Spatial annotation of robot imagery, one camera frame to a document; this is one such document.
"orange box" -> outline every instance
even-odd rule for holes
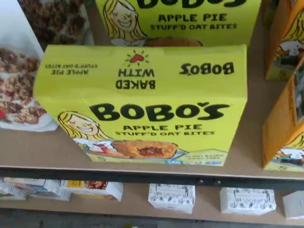
[[[304,171],[304,64],[290,78],[263,126],[264,169]]]
[[[265,45],[266,80],[288,80],[304,54],[304,1],[281,0]]]

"red heart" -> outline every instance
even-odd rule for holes
[[[143,57],[141,55],[136,54],[130,59],[130,63],[136,63],[137,61],[143,61]]]
[[[6,117],[5,113],[0,110],[0,118],[5,118],[5,117]]]

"apple pie illustration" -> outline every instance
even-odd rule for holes
[[[184,38],[155,38],[148,39],[145,44],[146,47],[201,47],[203,46],[197,40]]]
[[[177,145],[159,141],[114,141],[111,145],[121,154],[132,158],[171,158]]]

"blonde hair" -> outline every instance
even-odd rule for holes
[[[133,6],[126,0],[108,0],[104,5],[104,19],[106,23],[106,27],[108,30],[108,35],[110,38],[125,38],[125,33],[130,33],[133,41],[146,39],[146,35],[141,30],[138,18],[136,18],[136,27],[132,32],[124,32],[123,30],[119,29],[113,22],[111,18],[111,13],[113,12],[117,3],[121,3],[123,7],[127,8],[128,10],[134,11],[135,9]]]
[[[291,143],[284,148],[304,149],[304,133],[298,135]]]
[[[284,37],[284,40],[302,40],[304,39],[304,11],[301,11],[292,24],[292,27]]]
[[[74,129],[70,125],[70,122],[69,122],[69,120],[72,118],[73,115],[77,116],[80,119],[87,120],[87,121],[90,121],[90,122],[93,122],[94,124],[96,124],[97,128],[98,128],[98,133],[96,135],[87,135],[87,134],[84,134],[84,133],[82,133],[82,132]],[[91,141],[111,140],[110,137],[108,137],[107,135],[105,135],[103,133],[103,131],[100,129],[99,125],[94,120],[92,120],[91,118],[89,118],[89,117],[87,117],[85,115],[82,115],[82,114],[80,114],[78,112],[74,112],[74,111],[65,111],[65,112],[62,112],[62,113],[60,113],[58,115],[58,121],[59,121],[61,127],[72,138],[83,138],[83,139],[88,139],[88,140],[91,140]]]

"granola bar package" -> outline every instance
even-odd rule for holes
[[[263,215],[276,209],[275,193],[268,189],[222,188],[222,213]]]
[[[69,201],[71,198],[70,191],[60,189],[59,180],[6,177],[3,181],[25,191],[32,197],[63,201]]]
[[[195,203],[195,186],[150,184],[148,201],[156,209],[167,209],[192,214]]]
[[[84,44],[91,33],[84,0],[18,0],[42,48]]]
[[[96,0],[111,42],[146,46],[185,38],[201,46],[249,45],[261,0]]]
[[[124,184],[93,180],[62,180],[60,188],[82,197],[121,201]]]
[[[28,194],[24,190],[6,184],[0,178],[0,200],[26,200]]]
[[[245,45],[49,45],[34,97],[95,162],[222,166],[246,69]]]
[[[33,99],[43,51],[17,0],[1,2],[0,128],[50,131],[56,122]]]

